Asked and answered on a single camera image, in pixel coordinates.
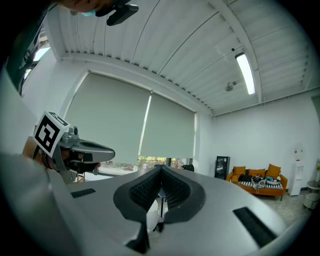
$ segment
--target white corrugated ceiling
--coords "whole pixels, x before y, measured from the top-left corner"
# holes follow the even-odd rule
[[[230,25],[230,17],[214,7],[216,2],[132,0],[139,6],[138,13],[116,26],[106,26],[107,16],[72,16],[60,7],[65,52],[102,55],[140,66],[183,88],[214,115],[261,103],[257,95],[248,95],[235,60],[247,45]],[[262,102],[307,89],[304,79],[311,66],[311,47],[294,19],[270,0],[223,2],[253,47]],[[233,90],[225,91],[232,82],[236,82]]]

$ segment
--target floor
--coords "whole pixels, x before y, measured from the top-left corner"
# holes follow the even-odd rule
[[[273,208],[283,219],[283,221],[289,226],[293,224],[299,218],[305,218],[312,213],[311,209],[306,209],[304,206],[304,200],[308,193],[312,191],[301,191],[300,195],[290,196],[286,193],[282,197],[282,201],[280,201],[279,196],[266,196],[266,195],[255,195],[257,198],[262,200],[265,204],[269,205]],[[161,198],[157,198],[158,203],[158,212],[160,215],[161,211]],[[163,202],[163,209],[167,208],[167,203]],[[149,232],[149,243],[150,247],[154,245],[161,234],[158,232],[158,228],[156,231]]]

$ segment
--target orange cushion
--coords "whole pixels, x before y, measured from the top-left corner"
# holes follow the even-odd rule
[[[265,171],[266,169],[258,169],[258,170],[249,169],[249,176],[261,175],[262,177],[265,177]]]
[[[234,166],[233,167],[233,174],[238,176],[238,178],[241,174],[246,175],[246,167],[245,166],[242,166],[242,167]]]
[[[238,175],[232,175],[232,177],[231,177],[231,182],[232,182],[232,183],[238,183],[238,182],[239,182],[239,181],[238,181],[238,178],[239,178]]]
[[[265,176],[272,177],[272,178],[276,179],[280,174],[280,169],[281,169],[281,167],[274,166],[270,163],[268,171],[266,172]]]

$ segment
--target ceiling light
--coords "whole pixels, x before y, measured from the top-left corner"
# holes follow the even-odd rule
[[[48,47],[48,48],[42,48],[42,49],[38,50],[38,51],[36,52],[35,56],[34,56],[33,61],[36,62],[36,61],[40,60],[41,57],[42,57],[49,49],[50,49],[50,47]]]
[[[252,71],[251,71],[247,56],[242,52],[242,53],[236,55],[235,59],[240,66],[242,75],[244,77],[245,85],[248,90],[248,94],[249,95],[254,94],[256,92],[254,77],[252,75]]]

